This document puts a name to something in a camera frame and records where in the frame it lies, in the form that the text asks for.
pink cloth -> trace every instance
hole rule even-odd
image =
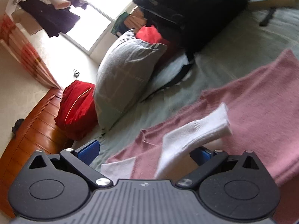
[[[152,148],[161,145],[166,133],[207,116],[221,102],[228,106],[233,132],[223,138],[223,149],[232,155],[253,150],[279,186],[289,181],[285,186],[292,189],[281,188],[282,203],[275,218],[280,224],[293,223],[299,218],[299,180],[296,177],[290,181],[299,173],[299,61],[291,50],[246,77],[204,91],[196,103],[182,108],[174,117],[141,130],[130,146],[107,163],[133,156],[156,158],[159,153]],[[152,178],[155,169],[155,164],[149,165],[135,171],[131,178]]]

black backpack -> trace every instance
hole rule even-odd
[[[201,50],[246,5],[247,0],[133,0],[162,37],[189,52]]]

orange curtain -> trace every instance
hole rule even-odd
[[[0,24],[0,39],[25,70],[45,87],[62,89],[29,40],[7,14],[0,19]]]

bed sheet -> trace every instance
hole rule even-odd
[[[101,152],[91,163],[100,171],[101,164],[132,143],[141,129],[156,125],[194,103],[203,90],[221,87],[243,77],[259,66],[274,61],[285,49],[291,48],[299,58],[299,10],[278,9],[267,27],[260,27],[267,11],[244,11],[235,18],[200,53],[195,65],[179,84],[157,92],[137,103],[101,138],[95,127],[77,148],[90,139],[101,141]]]

